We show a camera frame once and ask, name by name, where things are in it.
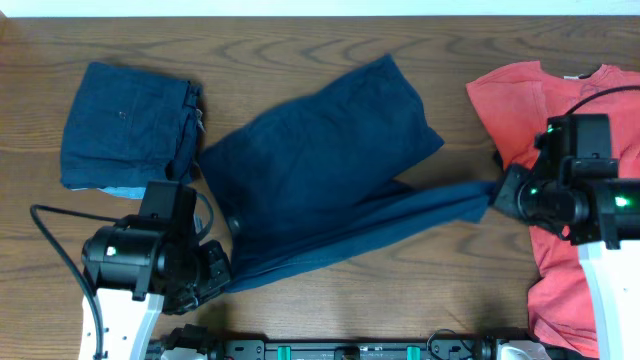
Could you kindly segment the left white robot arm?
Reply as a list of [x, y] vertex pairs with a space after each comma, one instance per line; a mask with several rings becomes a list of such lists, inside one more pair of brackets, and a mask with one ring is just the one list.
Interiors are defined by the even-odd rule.
[[219, 296], [231, 281], [221, 245], [201, 244], [191, 217], [128, 215], [83, 247], [81, 359], [147, 359], [160, 315], [182, 315]]

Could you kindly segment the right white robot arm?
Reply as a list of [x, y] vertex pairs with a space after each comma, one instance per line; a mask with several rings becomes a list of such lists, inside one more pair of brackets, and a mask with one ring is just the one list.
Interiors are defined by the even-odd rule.
[[599, 153], [541, 155], [532, 168], [508, 166], [492, 204], [530, 228], [534, 335], [587, 357], [638, 358], [638, 181]]

